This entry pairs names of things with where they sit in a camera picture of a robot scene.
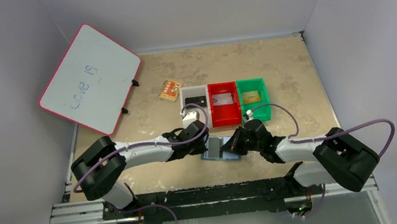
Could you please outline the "red plastic bin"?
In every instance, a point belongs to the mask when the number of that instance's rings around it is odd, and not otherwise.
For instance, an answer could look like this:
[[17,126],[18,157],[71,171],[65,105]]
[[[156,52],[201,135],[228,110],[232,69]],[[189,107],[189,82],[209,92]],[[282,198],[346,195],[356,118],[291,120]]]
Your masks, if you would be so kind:
[[[242,107],[240,106],[239,96],[235,82],[211,83],[207,85],[210,100],[210,109],[212,114],[212,123],[214,127],[230,126],[242,123]],[[234,104],[213,106],[212,95],[231,93],[234,98]]]

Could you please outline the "white plastic bin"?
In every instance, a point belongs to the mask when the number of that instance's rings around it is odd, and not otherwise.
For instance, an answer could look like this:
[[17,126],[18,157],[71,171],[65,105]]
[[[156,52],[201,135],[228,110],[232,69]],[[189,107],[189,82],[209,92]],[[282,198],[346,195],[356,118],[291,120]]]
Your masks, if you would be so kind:
[[180,108],[183,108],[185,106],[184,104],[184,99],[188,97],[193,97],[193,96],[206,96],[207,99],[207,106],[206,107],[201,107],[205,112],[203,112],[201,109],[194,107],[194,106],[189,106],[185,109],[184,113],[190,112],[190,111],[197,111],[200,113],[200,121],[201,122],[206,122],[205,116],[208,117],[208,128],[213,127],[212,123],[212,114],[211,114],[211,109],[210,109],[210,100],[209,100],[209,95],[208,95],[208,87],[207,85],[201,85],[201,86],[192,86],[192,87],[182,87],[180,89]]

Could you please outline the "green plastic bin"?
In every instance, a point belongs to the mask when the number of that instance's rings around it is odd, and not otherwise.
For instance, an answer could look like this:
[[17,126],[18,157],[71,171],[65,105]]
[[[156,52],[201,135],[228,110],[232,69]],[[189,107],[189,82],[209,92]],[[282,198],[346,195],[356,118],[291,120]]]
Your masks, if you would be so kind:
[[[259,119],[261,121],[269,121],[271,119],[271,106],[265,105],[270,103],[270,98],[268,95],[267,87],[265,86],[265,82],[263,78],[257,79],[243,79],[235,81],[236,89],[239,96],[240,106],[242,107],[242,114],[246,112],[246,110],[253,110],[256,107],[258,109],[254,110],[254,118]],[[259,92],[261,96],[261,101],[258,103],[251,103],[251,104],[243,104],[241,93],[247,91],[256,90]]]

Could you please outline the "blue card holder wallet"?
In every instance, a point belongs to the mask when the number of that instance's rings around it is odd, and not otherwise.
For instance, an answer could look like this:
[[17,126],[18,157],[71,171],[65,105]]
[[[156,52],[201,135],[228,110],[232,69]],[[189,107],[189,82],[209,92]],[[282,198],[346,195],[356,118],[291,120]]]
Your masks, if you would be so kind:
[[[228,137],[226,137],[226,136],[223,136],[222,137],[222,144],[221,145],[223,145],[224,143],[226,143],[228,140],[229,140],[229,136]],[[227,162],[229,162],[229,161],[239,161],[239,160],[241,160],[241,156],[240,155],[236,155],[236,154],[231,154],[231,153],[227,153],[227,152],[222,152],[222,158],[220,158],[220,159],[209,159],[208,158],[208,156],[207,156],[207,150],[206,150],[206,152],[204,152],[204,153],[202,153],[201,154],[201,159],[202,160],[209,160],[209,161],[227,161]]]

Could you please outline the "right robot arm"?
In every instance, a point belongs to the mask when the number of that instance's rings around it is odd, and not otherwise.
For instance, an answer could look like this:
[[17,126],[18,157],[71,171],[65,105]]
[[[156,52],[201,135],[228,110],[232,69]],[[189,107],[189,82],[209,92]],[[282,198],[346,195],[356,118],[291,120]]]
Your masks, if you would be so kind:
[[308,187],[337,183],[359,192],[378,165],[379,155],[341,128],[331,128],[319,140],[274,136],[257,119],[238,127],[221,151],[246,155],[256,151],[270,163],[293,162],[285,175],[286,188],[301,195]]

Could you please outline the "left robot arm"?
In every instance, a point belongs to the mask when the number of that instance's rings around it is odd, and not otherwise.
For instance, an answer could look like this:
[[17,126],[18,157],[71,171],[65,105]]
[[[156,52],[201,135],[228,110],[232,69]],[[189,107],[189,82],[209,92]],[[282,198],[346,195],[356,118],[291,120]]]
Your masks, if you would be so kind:
[[124,217],[131,217],[137,213],[138,202],[131,188],[119,181],[122,172],[204,153],[208,135],[208,127],[195,120],[186,128],[176,128],[148,141],[113,142],[102,136],[71,165],[77,180],[72,191],[83,193],[89,201],[102,199]]

